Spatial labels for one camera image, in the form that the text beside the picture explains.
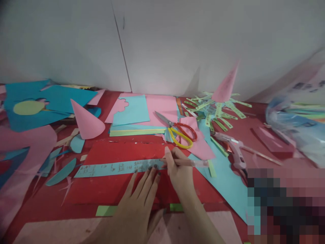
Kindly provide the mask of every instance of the red scissors handle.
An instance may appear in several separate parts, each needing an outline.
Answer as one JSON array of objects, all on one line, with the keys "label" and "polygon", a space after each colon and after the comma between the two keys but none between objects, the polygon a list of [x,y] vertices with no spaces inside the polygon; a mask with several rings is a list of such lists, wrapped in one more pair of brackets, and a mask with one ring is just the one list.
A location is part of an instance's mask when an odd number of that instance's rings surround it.
[{"label": "red scissors handle", "polygon": [[[179,129],[186,137],[190,138],[191,141],[195,142],[197,140],[197,134],[196,134],[195,130],[192,127],[190,127],[189,125],[177,122],[177,123],[174,123],[174,126],[177,129]],[[186,127],[187,129],[189,129],[193,134],[193,138],[189,137],[188,134],[182,129],[181,126]]]}]

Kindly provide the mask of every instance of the finger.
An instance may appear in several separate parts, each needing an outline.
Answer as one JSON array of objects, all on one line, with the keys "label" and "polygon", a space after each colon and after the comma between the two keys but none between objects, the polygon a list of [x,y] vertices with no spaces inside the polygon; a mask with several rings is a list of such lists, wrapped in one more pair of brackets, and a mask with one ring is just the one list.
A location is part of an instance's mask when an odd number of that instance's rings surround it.
[{"label": "finger", "polygon": [[153,166],[153,168],[151,169],[150,174],[147,177],[145,184],[143,185],[142,191],[140,192],[139,198],[143,199],[143,203],[145,203],[148,193],[150,191],[150,188],[152,186],[153,178],[156,174],[156,169],[157,169],[157,165],[155,164]]},{"label": "finger", "polygon": [[153,231],[156,229],[159,221],[163,217],[164,213],[166,212],[166,209],[160,209],[158,210],[153,216],[151,217],[149,224],[148,224],[148,231],[147,231],[147,241],[148,242],[149,238],[151,237],[151,234]]},{"label": "finger", "polygon": [[172,172],[175,172],[177,170],[177,166],[174,162],[172,153],[168,147],[165,147],[165,156],[166,156],[166,160],[167,160],[167,169],[168,169],[168,175],[169,175]]},{"label": "finger", "polygon": [[156,178],[155,178],[154,182],[152,183],[150,191],[147,195],[147,199],[145,202],[146,208],[149,208],[149,209],[152,208],[153,201],[155,200],[155,196],[157,193],[159,181],[160,181],[160,172],[158,172],[158,174],[156,175]]},{"label": "finger", "polygon": [[144,185],[144,183],[145,183],[145,181],[146,181],[146,179],[147,179],[147,177],[149,175],[149,172],[150,172],[151,168],[152,167],[149,167],[146,170],[145,174],[142,176],[141,180],[139,181],[138,185],[136,186],[136,189],[134,190],[134,193],[132,194],[132,197],[135,197],[135,198],[139,197],[139,194],[140,194],[140,192],[142,190],[142,187],[143,187],[143,185]]}]

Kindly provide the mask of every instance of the blue paper strip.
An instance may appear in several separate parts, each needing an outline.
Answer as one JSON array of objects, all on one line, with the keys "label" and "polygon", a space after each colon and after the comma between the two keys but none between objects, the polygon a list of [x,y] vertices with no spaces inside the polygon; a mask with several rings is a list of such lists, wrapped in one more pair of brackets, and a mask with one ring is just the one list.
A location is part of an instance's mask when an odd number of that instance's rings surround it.
[{"label": "blue paper strip", "polygon": [[134,173],[136,169],[138,172],[145,172],[150,166],[154,166],[155,164],[157,165],[157,169],[160,169],[164,165],[159,159],[83,165],[79,168],[74,178],[131,174]]}]

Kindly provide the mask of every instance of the white wall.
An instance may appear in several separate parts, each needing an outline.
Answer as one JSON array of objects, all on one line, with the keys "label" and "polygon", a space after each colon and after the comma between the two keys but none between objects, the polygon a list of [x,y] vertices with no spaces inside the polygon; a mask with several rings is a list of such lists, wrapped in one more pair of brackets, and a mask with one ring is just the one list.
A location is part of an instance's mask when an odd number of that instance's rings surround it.
[{"label": "white wall", "polygon": [[246,100],[325,36],[324,0],[113,0],[113,7],[136,93],[213,91],[240,59],[234,92]]},{"label": "white wall", "polygon": [[109,0],[8,0],[0,83],[51,78],[131,91]]}]

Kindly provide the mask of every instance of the pink paper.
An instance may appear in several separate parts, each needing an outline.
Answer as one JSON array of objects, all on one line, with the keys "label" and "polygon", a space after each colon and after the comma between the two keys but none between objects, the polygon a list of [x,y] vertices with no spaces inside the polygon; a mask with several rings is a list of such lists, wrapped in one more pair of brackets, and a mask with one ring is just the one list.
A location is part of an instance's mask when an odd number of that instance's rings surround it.
[{"label": "pink paper", "polygon": [[92,139],[99,136],[105,130],[105,124],[96,116],[71,99],[71,104],[77,120],[81,138]]},{"label": "pink paper", "polygon": [[[208,216],[225,243],[242,244],[230,211],[208,212]],[[47,244],[79,244],[90,235],[92,239],[96,238],[99,229],[107,228],[111,220],[111,217],[106,217],[27,223],[16,237],[14,244],[43,244],[44,240]],[[173,213],[165,214],[161,218],[148,243],[192,244],[196,241],[190,234],[185,214]]]},{"label": "pink paper", "polygon": [[93,99],[91,99],[89,101],[89,103],[87,103],[88,105],[97,105],[99,100],[102,98],[102,95],[104,94],[105,89],[102,90],[98,90],[97,91],[97,95],[93,97]]},{"label": "pink paper", "polygon": [[236,66],[229,72],[229,74],[224,78],[221,84],[218,86],[217,90],[213,93],[212,99],[216,102],[226,102],[229,101],[231,93],[233,92],[233,87],[237,75],[239,61]]},{"label": "pink paper", "polygon": [[[201,160],[208,160],[208,159],[215,158],[216,156],[214,155],[212,149],[209,147],[208,143],[205,141],[203,133],[197,127],[196,118],[185,117],[185,118],[181,118],[180,122],[191,126],[197,134],[197,140],[193,142],[193,146],[187,150],[193,153],[196,157],[198,157]],[[192,134],[192,132],[186,127],[184,127],[183,129],[189,136]],[[184,140],[183,138],[181,138],[181,144],[188,145],[187,141]]]},{"label": "pink paper", "polygon": [[[141,96],[142,94],[135,93],[122,93],[120,97],[133,97]],[[177,122],[177,103],[176,98],[173,96],[161,95],[146,95],[147,106],[149,111],[150,121],[135,123],[136,125],[149,125],[149,126],[167,126],[155,113],[155,111],[164,115],[172,122]],[[118,112],[118,105],[113,106],[105,123],[113,123],[114,114]]]},{"label": "pink paper", "polygon": [[31,181],[54,148],[57,135],[50,125],[21,133],[0,126],[0,135],[0,152],[29,147],[25,160],[0,189],[1,239],[19,211]]}]

